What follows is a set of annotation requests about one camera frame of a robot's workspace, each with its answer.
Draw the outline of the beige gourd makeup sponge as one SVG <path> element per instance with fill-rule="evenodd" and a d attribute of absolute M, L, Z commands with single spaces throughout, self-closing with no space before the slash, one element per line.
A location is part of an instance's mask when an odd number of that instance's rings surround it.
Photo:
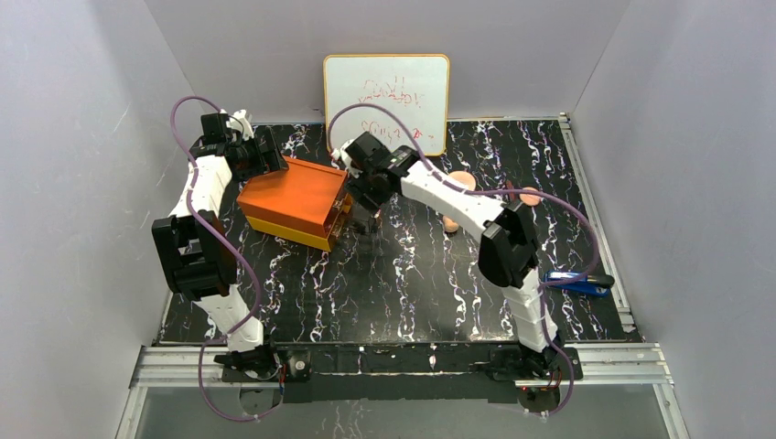
<path fill-rule="evenodd" d="M 442 217 L 442 224 L 445 233 L 456 233 L 459 230 L 459 225 L 447 216 Z"/>

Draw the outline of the orange drawer organizer box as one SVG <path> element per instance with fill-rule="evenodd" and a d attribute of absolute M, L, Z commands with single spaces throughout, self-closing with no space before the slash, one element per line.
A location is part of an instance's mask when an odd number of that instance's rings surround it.
<path fill-rule="evenodd" d="M 332 251 L 351 214 L 348 173 L 293 157 L 286 163 L 248 180 L 237 197 L 242 214 L 254 230 Z"/>

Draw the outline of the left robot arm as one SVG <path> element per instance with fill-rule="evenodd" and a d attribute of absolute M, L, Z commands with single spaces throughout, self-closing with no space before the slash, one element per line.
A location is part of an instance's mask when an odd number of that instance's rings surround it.
<path fill-rule="evenodd" d="M 254 375 L 279 367 L 275 344 L 239 292 L 246 260 L 227 242 L 220 221 L 227 186 L 287 169 L 271 130 L 259 138 L 240 110 L 204 114 L 202 134 L 188 150 L 189 172 L 177 205 L 152 224 L 152 237 L 169 289 L 202 309 L 226 339 L 217 363 Z"/>

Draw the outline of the small round pink puff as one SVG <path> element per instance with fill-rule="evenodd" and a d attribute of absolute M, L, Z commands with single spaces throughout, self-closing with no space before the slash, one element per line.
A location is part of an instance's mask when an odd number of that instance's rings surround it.
<path fill-rule="evenodd" d="M 537 189 L 534 187 L 524 187 L 523 193 L 519 196 L 521 202 L 529 207 L 538 206 L 542 202 L 542 198 L 534 194 L 536 191 Z"/>

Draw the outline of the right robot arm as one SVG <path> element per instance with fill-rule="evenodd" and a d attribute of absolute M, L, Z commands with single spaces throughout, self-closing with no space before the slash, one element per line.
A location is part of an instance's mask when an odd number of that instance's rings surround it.
<path fill-rule="evenodd" d="M 538 240 L 530 207 L 476 195 L 407 145 L 390 150 L 364 132 L 331 151 L 349 173 L 346 189 L 375 213 L 393 197 L 426 205 L 456 222 L 479 245 L 478 268 L 501 288 L 516 324 L 524 373 L 544 376 L 555 365 L 557 326 L 539 291 Z"/>

